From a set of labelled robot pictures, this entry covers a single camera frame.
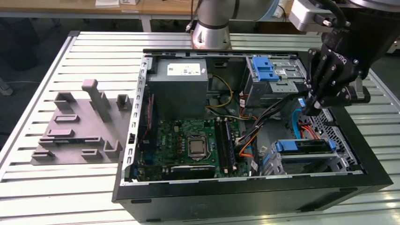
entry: aluminum table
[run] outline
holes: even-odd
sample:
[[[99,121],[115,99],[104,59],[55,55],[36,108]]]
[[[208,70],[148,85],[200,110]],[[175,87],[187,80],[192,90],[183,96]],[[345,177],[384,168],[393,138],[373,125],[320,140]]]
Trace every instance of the aluminum table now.
[[[307,51],[315,36],[232,34],[233,49]],[[141,50],[191,48],[184,33],[72,32],[0,152],[0,224],[137,224],[111,202],[117,164],[29,165],[39,138],[56,109],[59,91],[89,98],[84,79],[99,80],[107,97],[133,96]],[[371,71],[364,81],[371,103],[347,107],[395,184],[353,197],[325,211],[216,218],[164,224],[264,223],[337,225],[400,224],[400,104]]]

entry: cpu socket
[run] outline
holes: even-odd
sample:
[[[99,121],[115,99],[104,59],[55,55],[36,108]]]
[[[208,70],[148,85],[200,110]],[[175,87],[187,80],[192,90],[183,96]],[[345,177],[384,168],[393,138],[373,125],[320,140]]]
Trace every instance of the cpu socket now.
[[[204,135],[191,135],[188,137],[188,156],[199,161],[207,156],[208,143],[207,136]]]

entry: blue plastic latch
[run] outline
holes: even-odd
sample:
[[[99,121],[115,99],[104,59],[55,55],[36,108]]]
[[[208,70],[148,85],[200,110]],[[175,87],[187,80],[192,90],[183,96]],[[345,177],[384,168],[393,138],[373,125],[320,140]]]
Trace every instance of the blue plastic latch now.
[[[279,142],[275,143],[275,147],[276,147],[276,151],[280,152],[281,151],[281,145]]]
[[[284,151],[297,151],[297,145],[295,141],[280,141]]]
[[[252,57],[252,65],[257,73],[259,81],[280,80],[280,77],[275,75],[273,65],[267,57]]]
[[[329,144],[331,150],[335,151],[336,150],[336,143],[335,143],[335,141],[328,140],[328,144]]]
[[[265,165],[265,163],[268,162],[269,158],[271,158],[271,156],[269,156],[269,154],[268,154],[268,155],[265,156],[264,160],[263,160],[263,165]]]

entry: white label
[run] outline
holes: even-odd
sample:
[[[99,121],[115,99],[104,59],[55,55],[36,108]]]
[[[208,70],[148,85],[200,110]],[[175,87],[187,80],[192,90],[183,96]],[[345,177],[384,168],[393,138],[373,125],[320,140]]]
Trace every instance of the white label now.
[[[137,10],[121,10],[120,12],[121,13],[139,13]]]
[[[277,69],[277,70],[275,70],[275,73],[276,73],[276,74],[287,74],[287,72],[285,72],[284,69]]]
[[[259,150],[259,153],[265,153],[265,152],[267,152],[267,149],[268,149],[268,148],[263,145],[261,148],[260,148],[260,150]]]
[[[240,100],[239,100],[239,103],[240,103],[240,107],[244,108],[244,106],[245,106],[245,100],[244,100],[244,99],[240,99]]]
[[[251,167],[257,171],[259,165],[256,164],[255,160],[251,161]]]
[[[200,75],[200,63],[169,63],[167,66],[168,76]]]

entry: yellow wire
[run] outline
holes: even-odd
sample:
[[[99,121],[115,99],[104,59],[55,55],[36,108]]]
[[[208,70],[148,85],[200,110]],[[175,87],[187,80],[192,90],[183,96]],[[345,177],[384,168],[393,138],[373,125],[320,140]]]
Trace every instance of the yellow wire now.
[[[228,105],[231,103],[232,99],[233,99],[233,91],[232,91],[231,86],[228,85],[228,83],[224,81],[224,79],[220,76],[217,76],[217,75],[213,75],[213,76],[216,76],[220,79],[220,81],[223,81],[223,83],[227,85],[227,87],[229,89],[231,96],[229,96],[229,100],[224,104],[221,104],[221,105],[207,105],[205,108],[221,108],[225,105]]]

